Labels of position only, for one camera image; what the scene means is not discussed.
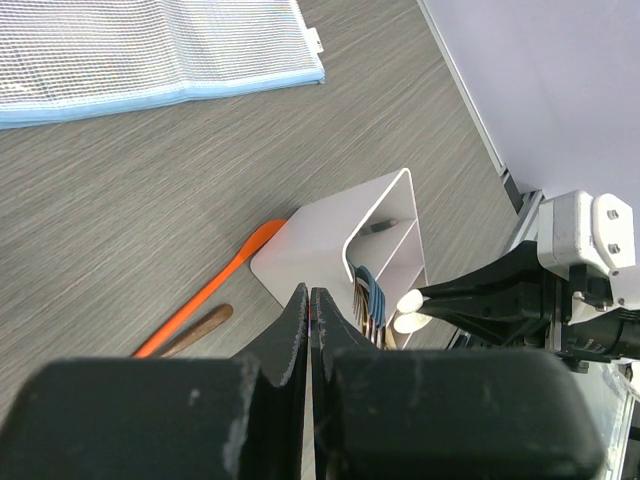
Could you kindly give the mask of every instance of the brown wooden handle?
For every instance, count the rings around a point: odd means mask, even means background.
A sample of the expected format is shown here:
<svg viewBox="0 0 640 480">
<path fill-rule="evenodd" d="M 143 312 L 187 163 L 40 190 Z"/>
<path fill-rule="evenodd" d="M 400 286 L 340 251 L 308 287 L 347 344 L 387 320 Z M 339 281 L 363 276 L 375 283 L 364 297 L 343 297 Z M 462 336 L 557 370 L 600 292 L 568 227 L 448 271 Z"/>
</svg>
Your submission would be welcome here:
<svg viewBox="0 0 640 480">
<path fill-rule="evenodd" d="M 231 305 L 225 303 L 214 308 L 200 320 L 179 333 L 174 339 L 158 348 L 153 352 L 153 356 L 162 358 L 173 357 L 176 353 L 184 350 L 189 345 L 197 342 L 206 334 L 222 325 L 231 315 L 233 315 L 233 307 Z"/>
</svg>

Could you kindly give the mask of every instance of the orange spatula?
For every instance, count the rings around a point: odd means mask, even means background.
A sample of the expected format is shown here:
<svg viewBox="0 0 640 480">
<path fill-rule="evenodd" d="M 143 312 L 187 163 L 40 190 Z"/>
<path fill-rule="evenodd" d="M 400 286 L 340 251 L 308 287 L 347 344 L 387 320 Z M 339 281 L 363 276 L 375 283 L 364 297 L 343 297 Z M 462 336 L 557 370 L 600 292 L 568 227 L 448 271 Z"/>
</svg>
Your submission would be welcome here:
<svg viewBox="0 0 640 480">
<path fill-rule="evenodd" d="M 222 269 L 202 290 L 195 294 L 184 306 L 178 310 L 164 325 L 162 325 L 149 339 L 142 344 L 133 354 L 136 358 L 148 357 L 156 349 L 166 342 L 191 315 L 200 307 L 224 281 L 235 272 L 240 265 L 246 262 L 254 253 L 273 237 L 286 223 L 286 220 L 271 220 L 255 232 L 244 243 L 233 260 Z"/>
</svg>

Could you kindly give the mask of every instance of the blue border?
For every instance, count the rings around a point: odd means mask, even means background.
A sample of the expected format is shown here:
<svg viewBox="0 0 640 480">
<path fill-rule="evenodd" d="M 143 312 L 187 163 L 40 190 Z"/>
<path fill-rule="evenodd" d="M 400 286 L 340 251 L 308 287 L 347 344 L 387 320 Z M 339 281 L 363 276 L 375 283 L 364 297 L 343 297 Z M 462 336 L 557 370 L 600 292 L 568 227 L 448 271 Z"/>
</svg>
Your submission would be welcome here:
<svg viewBox="0 0 640 480">
<path fill-rule="evenodd" d="M 257 93 L 277 88 L 295 87 L 324 83 L 324 69 L 304 74 L 292 74 L 282 78 L 248 83 L 236 87 L 187 87 L 174 92 L 161 93 L 146 97 L 116 100 L 103 104 L 83 105 L 44 110 L 10 110 L 0 112 L 0 130 L 8 128 L 30 127 L 48 123 L 69 122 L 83 118 L 99 117 L 114 113 L 131 112 L 150 108 L 165 107 L 190 100 L 206 100 Z"/>
</svg>

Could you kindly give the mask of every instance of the white wall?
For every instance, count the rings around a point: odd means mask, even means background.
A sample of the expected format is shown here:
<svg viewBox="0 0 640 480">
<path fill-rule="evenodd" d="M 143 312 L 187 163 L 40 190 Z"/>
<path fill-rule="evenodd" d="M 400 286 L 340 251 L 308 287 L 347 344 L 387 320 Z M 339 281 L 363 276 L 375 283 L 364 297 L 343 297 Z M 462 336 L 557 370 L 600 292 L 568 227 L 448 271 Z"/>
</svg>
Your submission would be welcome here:
<svg viewBox="0 0 640 480">
<path fill-rule="evenodd" d="M 519 188 L 614 193 L 640 232 L 640 1 L 422 1 Z"/>
</svg>

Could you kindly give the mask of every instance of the white tag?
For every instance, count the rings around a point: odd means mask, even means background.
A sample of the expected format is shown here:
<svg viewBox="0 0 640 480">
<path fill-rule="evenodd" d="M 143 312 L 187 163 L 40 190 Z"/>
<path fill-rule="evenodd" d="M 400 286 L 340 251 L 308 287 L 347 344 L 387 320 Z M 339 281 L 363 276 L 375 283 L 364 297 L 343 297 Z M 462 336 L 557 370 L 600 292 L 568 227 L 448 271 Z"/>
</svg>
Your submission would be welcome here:
<svg viewBox="0 0 640 480">
<path fill-rule="evenodd" d="M 309 47 L 313 53 L 322 53 L 324 52 L 324 48 L 322 48 L 322 42 L 320 41 L 320 37 L 318 36 L 318 31 L 314 28 L 307 29 L 307 43 L 309 43 Z"/>
</svg>

